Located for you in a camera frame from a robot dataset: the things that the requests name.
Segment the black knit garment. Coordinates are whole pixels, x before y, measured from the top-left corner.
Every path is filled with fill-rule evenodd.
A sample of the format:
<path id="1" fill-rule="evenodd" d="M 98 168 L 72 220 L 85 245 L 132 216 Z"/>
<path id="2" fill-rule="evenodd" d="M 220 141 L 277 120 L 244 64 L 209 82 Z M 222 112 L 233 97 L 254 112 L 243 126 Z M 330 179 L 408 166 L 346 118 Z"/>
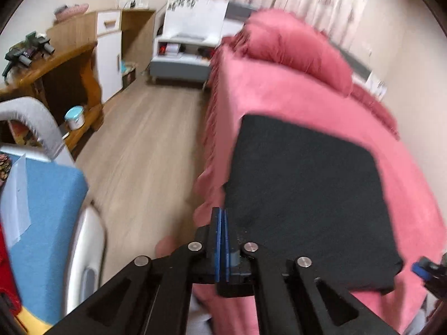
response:
<path id="1" fill-rule="evenodd" d="M 244 116 L 224 206 L 240 240 L 307 256 L 346 289 L 389 293 L 403 269 L 375 160 L 351 142 Z"/>

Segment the pink container on cabinet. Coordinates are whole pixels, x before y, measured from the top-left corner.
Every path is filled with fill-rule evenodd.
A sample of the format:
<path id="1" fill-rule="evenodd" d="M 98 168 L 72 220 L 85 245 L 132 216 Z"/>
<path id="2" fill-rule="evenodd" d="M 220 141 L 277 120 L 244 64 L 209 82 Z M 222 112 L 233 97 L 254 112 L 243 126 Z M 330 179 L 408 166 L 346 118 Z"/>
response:
<path id="1" fill-rule="evenodd" d="M 88 10 L 88 4 L 74 4 L 71 6 L 63 5 L 54 10 L 55 20 L 60 23 L 65 20 L 69 20 L 77 15 L 83 15 Z"/>

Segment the white floral board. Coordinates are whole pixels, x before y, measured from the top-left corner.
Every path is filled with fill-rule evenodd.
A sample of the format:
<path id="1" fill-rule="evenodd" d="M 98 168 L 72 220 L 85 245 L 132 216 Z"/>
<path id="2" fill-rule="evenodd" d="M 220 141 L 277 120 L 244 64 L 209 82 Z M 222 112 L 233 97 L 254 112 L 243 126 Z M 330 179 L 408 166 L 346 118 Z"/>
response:
<path id="1" fill-rule="evenodd" d="M 168 0 L 163 36 L 217 41 L 227 7 L 224 0 Z"/>

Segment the dark box under cabinet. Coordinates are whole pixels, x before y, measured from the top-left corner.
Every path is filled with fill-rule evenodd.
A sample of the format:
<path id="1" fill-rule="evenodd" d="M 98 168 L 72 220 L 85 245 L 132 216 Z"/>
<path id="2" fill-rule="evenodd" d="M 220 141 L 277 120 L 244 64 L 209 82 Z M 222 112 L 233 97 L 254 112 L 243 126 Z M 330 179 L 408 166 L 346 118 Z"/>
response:
<path id="1" fill-rule="evenodd" d="M 134 62 L 121 62 L 122 87 L 127 88 L 135 81 L 137 64 Z"/>

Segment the brown wooden desk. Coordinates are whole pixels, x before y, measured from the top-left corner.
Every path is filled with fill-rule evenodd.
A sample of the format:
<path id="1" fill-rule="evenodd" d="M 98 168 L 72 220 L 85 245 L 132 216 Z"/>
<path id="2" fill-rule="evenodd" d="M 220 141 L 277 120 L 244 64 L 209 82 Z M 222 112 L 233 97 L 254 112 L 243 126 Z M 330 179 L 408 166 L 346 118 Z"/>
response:
<path id="1" fill-rule="evenodd" d="M 57 124 L 65 122 L 70 108 L 84 108 L 84 125 L 68 134 L 65 144 L 73 150 L 90 130 L 104 121 L 101 87 L 94 74 L 97 42 L 56 51 L 35 60 L 29 68 L 15 68 L 8 84 L 1 84 L 1 100 L 30 96 L 41 101 Z"/>

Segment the pink bed with blanket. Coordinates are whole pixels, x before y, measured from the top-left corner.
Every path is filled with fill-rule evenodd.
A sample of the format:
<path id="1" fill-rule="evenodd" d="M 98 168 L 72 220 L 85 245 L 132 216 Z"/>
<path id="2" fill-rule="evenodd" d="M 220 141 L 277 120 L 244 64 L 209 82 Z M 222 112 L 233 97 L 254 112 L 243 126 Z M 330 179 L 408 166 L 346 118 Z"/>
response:
<path id="1" fill-rule="evenodd" d="M 389 112 L 322 36 L 227 37 L 209 81 L 195 225 L 225 209 L 239 243 L 307 256 L 403 333 L 427 295 L 411 265 L 441 257 L 446 227 Z"/>

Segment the green black tool on desk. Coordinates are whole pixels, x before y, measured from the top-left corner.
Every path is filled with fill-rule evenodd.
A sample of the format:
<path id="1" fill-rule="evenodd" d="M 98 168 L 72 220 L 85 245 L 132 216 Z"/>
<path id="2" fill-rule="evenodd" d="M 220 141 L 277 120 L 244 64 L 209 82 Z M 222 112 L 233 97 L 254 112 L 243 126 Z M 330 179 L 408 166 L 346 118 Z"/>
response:
<path id="1" fill-rule="evenodd" d="M 50 38 L 46 34 L 36 31 L 26 35 L 25 40 L 11 47 L 4 58 L 8 62 L 1 76 L 7 80 L 9 72 L 17 67 L 29 68 L 33 63 L 33 58 L 37 54 L 53 55 L 55 48 L 50 44 Z"/>

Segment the white grey nightstand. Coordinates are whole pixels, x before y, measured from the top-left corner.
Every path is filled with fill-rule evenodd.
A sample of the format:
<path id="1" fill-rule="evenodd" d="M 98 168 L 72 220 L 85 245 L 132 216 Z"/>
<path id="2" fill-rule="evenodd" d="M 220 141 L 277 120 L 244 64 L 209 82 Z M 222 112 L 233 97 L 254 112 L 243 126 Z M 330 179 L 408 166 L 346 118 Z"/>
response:
<path id="1" fill-rule="evenodd" d="M 206 83 L 219 38 L 159 35 L 154 39 L 149 74 L 153 80 Z"/>

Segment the blue cushion chair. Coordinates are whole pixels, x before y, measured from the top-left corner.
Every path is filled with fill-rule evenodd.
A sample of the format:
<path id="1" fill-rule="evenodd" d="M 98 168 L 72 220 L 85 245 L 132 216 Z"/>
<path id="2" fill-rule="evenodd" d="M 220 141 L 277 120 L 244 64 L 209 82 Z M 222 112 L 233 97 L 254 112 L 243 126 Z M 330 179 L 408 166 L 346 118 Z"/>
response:
<path id="1" fill-rule="evenodd" d="M 88 184 L 46 106 L 1 103 L 1 121 L 22 123 L 35 147 L 1 143 L 1 236 L 15 285 L 1 303 L 25 334 L 44 334 L 99 289 L 106 232 Z"/>

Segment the wooden cabinet white doors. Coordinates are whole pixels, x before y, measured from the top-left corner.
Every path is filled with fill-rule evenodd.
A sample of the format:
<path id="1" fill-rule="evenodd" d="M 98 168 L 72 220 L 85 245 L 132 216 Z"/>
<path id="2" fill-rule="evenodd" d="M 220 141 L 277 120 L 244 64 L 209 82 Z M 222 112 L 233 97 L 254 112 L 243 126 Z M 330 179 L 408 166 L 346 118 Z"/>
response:
<path id="1" fill-rule="evenodd" d="M 57 23 L 46 30 L 59 50 L 95 42 L 96 75 L 105 103 L 122 89 L 122 64 L 140 74 L 152 57 L 155 11 L 115 9 L 93 11 Z"/>

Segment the white wall power strip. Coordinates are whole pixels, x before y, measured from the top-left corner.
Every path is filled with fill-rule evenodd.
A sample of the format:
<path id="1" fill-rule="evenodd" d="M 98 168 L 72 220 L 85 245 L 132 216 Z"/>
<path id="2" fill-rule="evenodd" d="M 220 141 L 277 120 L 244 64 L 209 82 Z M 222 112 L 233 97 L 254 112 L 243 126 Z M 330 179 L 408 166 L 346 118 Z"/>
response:
<path id="1" fill-rule="evenodd" d="M 119 9 L 140 8 L 142 0 L 119 0 L 117 6 Z"/>

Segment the grey bed headboard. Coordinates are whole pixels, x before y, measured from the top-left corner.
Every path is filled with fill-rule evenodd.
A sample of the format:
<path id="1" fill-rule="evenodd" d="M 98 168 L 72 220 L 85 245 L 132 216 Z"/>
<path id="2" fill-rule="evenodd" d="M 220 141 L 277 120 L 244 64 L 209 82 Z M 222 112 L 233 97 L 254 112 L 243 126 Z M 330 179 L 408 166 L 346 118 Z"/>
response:
<path id="1" fill-rule="evenodd" d="M 254 8 L 249 4 L 229 2 L 225 18 L 227 20 L 237 20 L 241 23 L 244 23 L 257 10 L 257 8 Z M 366 82 L 370 77 L 372 70 L 369 69 L 362 62 L 360 62 L 359 59 L 350 54 L 348 51 L 335 44 L 335 42 L 330 41 L 330 44 L 341 53 L 343 58 L 353 70 L 355 76 L 358 77 L 361 81 Z"/>

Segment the folded pink duvet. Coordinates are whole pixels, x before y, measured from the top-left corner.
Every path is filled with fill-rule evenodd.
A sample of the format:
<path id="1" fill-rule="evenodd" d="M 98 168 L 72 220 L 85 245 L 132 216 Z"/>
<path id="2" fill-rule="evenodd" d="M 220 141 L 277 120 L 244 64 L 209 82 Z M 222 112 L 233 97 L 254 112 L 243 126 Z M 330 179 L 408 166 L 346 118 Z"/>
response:
<path id="1" fill-rule="evenodd" d="M 327 36 L 293 13 L 261 9 L 251 13 L 242 29 L 223 38 L 234 54 L 267 61 L 306 73 L 348 96 L 352 69 Z"/>

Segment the white tin teal lid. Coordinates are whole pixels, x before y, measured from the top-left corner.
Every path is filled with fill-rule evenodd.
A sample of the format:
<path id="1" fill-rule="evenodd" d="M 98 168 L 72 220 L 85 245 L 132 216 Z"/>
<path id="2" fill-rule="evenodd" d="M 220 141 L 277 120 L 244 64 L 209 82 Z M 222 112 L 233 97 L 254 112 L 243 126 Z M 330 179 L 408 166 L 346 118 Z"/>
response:
<path id="1" fill-rule="evenodd" d="M 70 108 L 65 114 L 65 121 L 71 131 L 80 129 L 85 123 L 84 108 L 82 106 Z"/>

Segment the pink pillow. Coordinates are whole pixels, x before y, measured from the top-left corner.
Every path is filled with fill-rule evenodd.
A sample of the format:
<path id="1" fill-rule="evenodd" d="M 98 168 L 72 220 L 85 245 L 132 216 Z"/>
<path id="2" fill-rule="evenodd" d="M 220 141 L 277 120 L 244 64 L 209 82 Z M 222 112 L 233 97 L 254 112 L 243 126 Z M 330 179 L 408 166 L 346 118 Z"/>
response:
<path id="1" fill-rule="evenodd" d="M 360 85 L 354 84 L 350 96 L 369 111 L 397 140 L 400 139 L 395 117 L 371 93 Z"/>

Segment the right white nightstand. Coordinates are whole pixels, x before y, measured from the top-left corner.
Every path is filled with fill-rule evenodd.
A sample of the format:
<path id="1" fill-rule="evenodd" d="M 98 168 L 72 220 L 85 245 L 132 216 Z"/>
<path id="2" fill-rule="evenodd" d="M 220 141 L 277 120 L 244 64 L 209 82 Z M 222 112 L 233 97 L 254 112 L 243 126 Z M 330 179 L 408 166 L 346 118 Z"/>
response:
<path id="1" fill-rule="evenodd" d="M 378 101 L 383 100 L 387 93 L 387 85 L 374 72 L 369 74 L 364 86 Z"/>

